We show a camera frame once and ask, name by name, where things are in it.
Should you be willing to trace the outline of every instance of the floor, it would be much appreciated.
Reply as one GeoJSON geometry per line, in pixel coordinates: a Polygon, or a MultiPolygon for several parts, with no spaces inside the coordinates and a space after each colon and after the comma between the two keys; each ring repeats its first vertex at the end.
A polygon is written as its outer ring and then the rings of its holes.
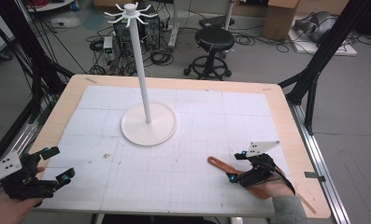
{"type": "MultiPolygon", "coordinates": [[[[90,2],[84,3],[83,9],[75,13],[80,27],[60,30],[57,36],[84,70],[89,71],[93,65],[93,52],[85,39],[97,35],[96,32],[107,28],[108,23],[107,17],[95,10],[90,2]]],[[[46,19],[64,11],[67,9],[54,10],[42,16],[46,19]]],[[[190,14],[188,19],[188,12],[182,12],[180,16],[181,26],[186,24],[200,28],[198,20],[201,16],[190,14]]],[[[263,23],[263,20],[243,17],[234,19],[232,27],[235,29],[263,23]]],[[[241,32],[258,35],[261,29],[241,32]]],[[[183,30],[173,52],[174,61],[167,66],[147,67],[146,76],[194,79],[195,74],[183,75],[183,69],[196,55],[205,54],[202,49],[196,48],[194,34],[194,30],[183,30]]],[[[48,37],[59,63],[75,73],[83,74],[52,34],[48,34],[48,37]]],[[[352,46],[357,56],[335,56],[321,74],[313,130],[350,222],[371,223],[371,46],[363,43],[352,46]]],[[[226,77],[225,81],[279,83],[301,72],[311,58],[311,55],[295,53],[290,44],[272,46],[258,40],[252,46],[235,44],[225,59],[233,75],[226,77]]],[[[30,100],[31,92],[20,71],[16,60],[0,60],[0,139],[30,100]]],[[[90,220],[91,215],[81,213],[34,212],[23,223],[89,223],[90,220]]],[[[220,222],[227,223],[228,218],[220,217],[220,222]]],[[[310,222],[335,223],[333,218],[312,219],[310,222]]],[[[267,222],[264,219],[245,218],[244,223],[267,222]]]]}

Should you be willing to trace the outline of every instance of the caster wheel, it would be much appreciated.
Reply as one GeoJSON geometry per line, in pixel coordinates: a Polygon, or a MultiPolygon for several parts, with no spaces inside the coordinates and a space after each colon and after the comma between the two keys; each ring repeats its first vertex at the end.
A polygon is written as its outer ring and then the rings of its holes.
{"type": "Polygon", "coordinates": [[[231,76],[231,75],[232,75],[231,70],[228,70],[228,71],[226,72],[226,74],[225,74],[226,77],[229,77],[229,76],[231,76]]]}
{"type": "Polygon", "coordinates": [[[191,73],[191,69],[189,69],[189,68],[184,69],[184,75],[185,76],[188,76],[190,73],[191,73]]]}

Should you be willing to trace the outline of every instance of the person's hand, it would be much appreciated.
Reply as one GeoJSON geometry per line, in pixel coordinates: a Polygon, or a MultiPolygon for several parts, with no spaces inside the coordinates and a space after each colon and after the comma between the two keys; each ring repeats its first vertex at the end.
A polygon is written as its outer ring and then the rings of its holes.
{"type": "Polygon", "coordinates": [[[0,224],[19,224],[33,207],[43,201],[43,198],[26,200],[11,199],[3,189],[0,189],[0,224]]]}
{"type": "Polygon", "coordinates": [[[284,180],[281,179],[281,177],[276,173],[270,176],[267,180],[261,181],[256,185],[252,185],[251,188],[260,189],[272,198],[293,196],[293,192],[285,184],[284,180]]]}

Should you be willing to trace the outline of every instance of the black stool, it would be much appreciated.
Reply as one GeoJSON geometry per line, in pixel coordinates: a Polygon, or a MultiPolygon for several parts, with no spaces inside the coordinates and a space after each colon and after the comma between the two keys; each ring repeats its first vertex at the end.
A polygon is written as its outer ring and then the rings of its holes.
{"type": "Polygon", "coordinates": [[[217,52],[228,50],[234,45],[235,39],[231,33],[219,27],[208,26],[197,31],[194,38],[196,43],[209,54],[193,60],[189,67],[184,69],[184,75],[188,76],[192,69],[199,76],[197,79],[202,77],[210,78],[210,75],[214,74],[213,77],[223,81],[223,76],[231,76],[232,72],[228,69],[226,62],[221,58],[215,57],[217,52]],[[198,63],[199,60],[204,58],[206,58],[205,63],[198,63]],[[214,60],[218,60],[221,64],[214,65],[214,60]]]}

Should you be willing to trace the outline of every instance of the stand base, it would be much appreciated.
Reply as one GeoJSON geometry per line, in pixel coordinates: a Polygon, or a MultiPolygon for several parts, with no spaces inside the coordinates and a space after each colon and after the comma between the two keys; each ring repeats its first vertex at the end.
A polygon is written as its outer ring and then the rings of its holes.
{"type": "Polygon", "coordinates": [[[166,105],[150,103],[151,123],[147,123],[144,105],[134,105],[121,118],[124,136],[142,147],[154,147],[167,141],[176,131],[177,119],[166,105]]]}

